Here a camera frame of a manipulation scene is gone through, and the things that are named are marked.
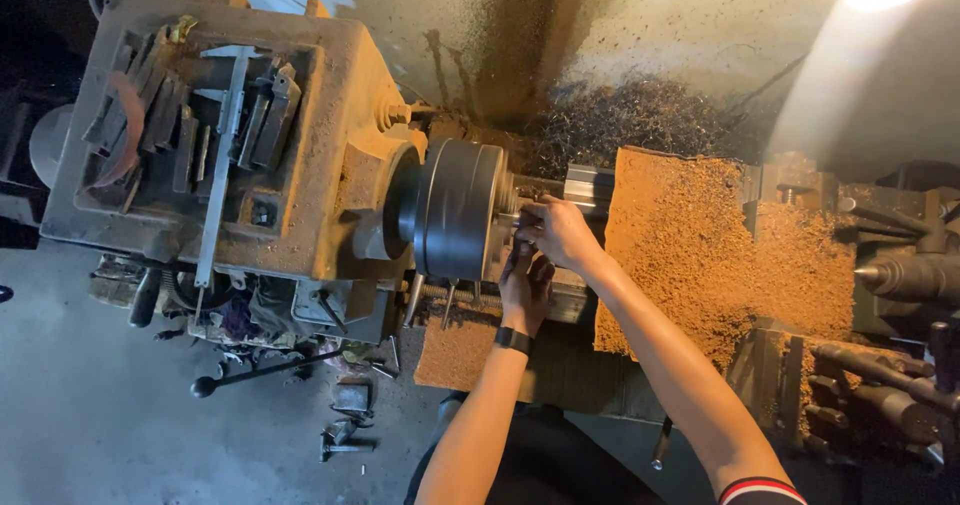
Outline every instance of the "concrete floor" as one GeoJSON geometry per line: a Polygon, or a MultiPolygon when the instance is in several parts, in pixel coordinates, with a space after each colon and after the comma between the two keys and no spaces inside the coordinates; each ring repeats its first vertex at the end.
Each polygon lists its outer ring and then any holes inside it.
{"type": "MultiPolygon", "coordinates": [[[[95,251],[48,241],[37,251],[0,250],[0,284],[15,291],[0,304],[0,503],[402,501],[447,394],[413,383],[422,330],[401,335],[402,376],[374,379],[375,425],[364,432],[380,440],[378,449],[320,464],[319,436],[337,418],[328,408],[338,378],[332,367],[320,366],[304,383],[283,387],[284,376],[272,375],[196,399],[190,383],[213,375],[219,355],[205,342],[156,342],[153,334],[167,326],[159,316],[146,330],[132,329],[126,311],[88,297],[97,259],[95,251]]],[[[713,502],[679,432],[656,472],[649,459],[658,426],[567,417],[668,502],[713,502]]],[[[811,503],[841,502],[836,471],[802,459],[784,464],[811,503]]],[[[923,498],[918,485],[930,481],[902,474],[868,478],[865,502],[923,498]]]]}

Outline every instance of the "left hand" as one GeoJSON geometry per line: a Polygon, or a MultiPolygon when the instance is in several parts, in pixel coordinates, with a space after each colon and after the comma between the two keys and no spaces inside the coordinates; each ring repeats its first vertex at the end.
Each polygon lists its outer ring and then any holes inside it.
{"type": "Polygon", "coordinates": [[[500,276],[503,327],[510,327],[531,338],[537,336],[546,318],[550,283],[557,271],[546,255],[541,254],[533,261],[536,253],[536,248],[530,242],[514,239],[510,258],[500,276]]]}

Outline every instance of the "black watch strap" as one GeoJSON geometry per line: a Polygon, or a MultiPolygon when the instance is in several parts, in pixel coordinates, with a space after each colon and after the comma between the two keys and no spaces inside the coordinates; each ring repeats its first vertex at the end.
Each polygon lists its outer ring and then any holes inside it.
{"type": "Polygon", "coordinates": [[[502,346],[503,348],[508,348],[510,350],[517,350],[528,357],[530,356],[530,352],[532,352],[534,349],[534,339],[510,327],[498,327],[496,329],[496,336],[493,337],[493,341],[498,346],[502,346]]]}

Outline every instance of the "sleeve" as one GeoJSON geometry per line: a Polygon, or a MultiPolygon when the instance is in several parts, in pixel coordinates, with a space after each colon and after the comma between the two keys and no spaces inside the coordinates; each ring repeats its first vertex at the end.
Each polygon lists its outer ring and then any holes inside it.
{"type": "Polygon", "coordinates": [[[796,488],[770,477],[733,481],[720,493],[719,505],[807,505],[796,488]]]}

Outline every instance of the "hand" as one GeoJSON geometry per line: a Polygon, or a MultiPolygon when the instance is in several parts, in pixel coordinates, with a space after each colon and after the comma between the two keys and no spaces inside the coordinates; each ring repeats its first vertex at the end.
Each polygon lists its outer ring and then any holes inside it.
{"type": "MultiPolygon", "coordinates": [[[[583,213],[570,201],[544,194],[522,212],[542,220],[516,230],[514,237],[535,244],[551,261],[582,276],[587,265],[599,260],[603,248],[587,227],[583,213]]],[[[523,218],[521,225],[527,224],[523,218]]]]}
{"type": "Polygon", "coordinates": [[[530,265],[535,253],[532,244],[514,239],[510,258],[500,276],[503,327],[515,329],[530,338],[537,336],[546,318],[550,283],[557,271],[546,255],[540,255],[530,265]]]}

